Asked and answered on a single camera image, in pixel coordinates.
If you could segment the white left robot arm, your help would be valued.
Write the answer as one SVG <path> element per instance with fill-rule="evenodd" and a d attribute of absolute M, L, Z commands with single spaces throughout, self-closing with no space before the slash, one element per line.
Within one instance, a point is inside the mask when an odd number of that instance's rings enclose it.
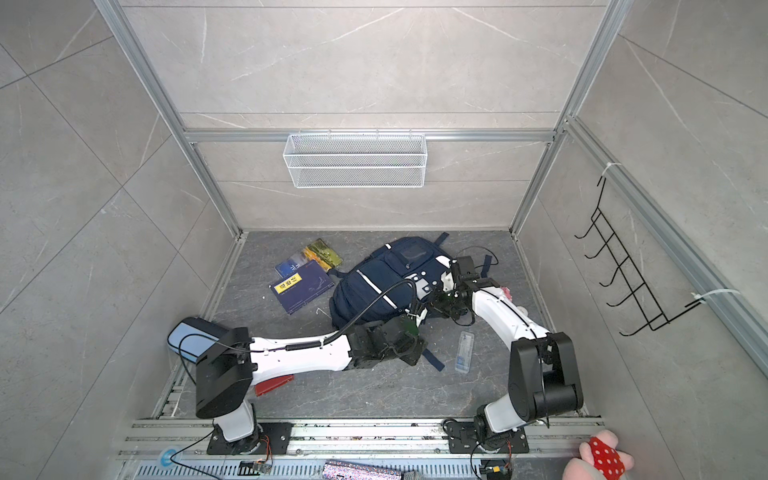
<path fill-rule="evenodd" d="M 410 315 L 385 322 L 349 322 L 316 337 L 251 337 L 245 327 L 227 332 L 196 360 L 196 416 L 213 425 L 206 453 L 238 455 L 265 452 L 266 442 L 290 432 L 286 423 L 272 433 L 258 425 L 246 399 L 253 386 L 278 377 L 315 371 L 370 369 L 398 359 L 418 363 L 426 348 Z"/>

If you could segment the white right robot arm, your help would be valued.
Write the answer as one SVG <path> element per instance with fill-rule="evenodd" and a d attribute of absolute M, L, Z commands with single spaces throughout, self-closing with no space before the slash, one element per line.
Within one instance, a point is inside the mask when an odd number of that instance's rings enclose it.
<path fill-rule="evenodd" d="M 498 282 L 476 270 L 471 257 L 447 265 L 429 308 L 446 318 L 468 313 L 484 321 L 509 349 L 507 393 L 474 417 L 479 446 L 498 450 L 527 425 L 580 410 L 584 395 L 571 338 L 530 319 Z"/>

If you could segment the navy blue student backpack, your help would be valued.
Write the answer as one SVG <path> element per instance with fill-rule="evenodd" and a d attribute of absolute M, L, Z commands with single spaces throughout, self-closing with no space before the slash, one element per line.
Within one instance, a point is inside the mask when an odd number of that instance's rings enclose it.
<path fill-rule="evenodd" d="M 443 232 L 434 240 L 403 237 L 378 248 L 347 272 L 330 273 L 339 278 L 329 300 L 334 328 L 346 333 L 354 326 L 411 315 L 414 308 L 426 305 L 436 290 L 440 276 L 452 259 L 442 243 Z M 441 371 L 445 365 L 426 347 L 420 359 Z"/>

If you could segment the Animal Farm colourful book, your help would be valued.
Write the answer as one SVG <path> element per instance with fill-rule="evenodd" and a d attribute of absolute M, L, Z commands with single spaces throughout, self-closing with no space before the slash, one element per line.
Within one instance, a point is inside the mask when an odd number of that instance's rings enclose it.
<path fill-rule="evenodd" d="M 318 238 L 278 263 L 274 270 L 280 278 L 286 278 L 312 261 L 322 267 L 325 272 L 337 268 L 343 263 L 342 257 L 322 238 Z"/>

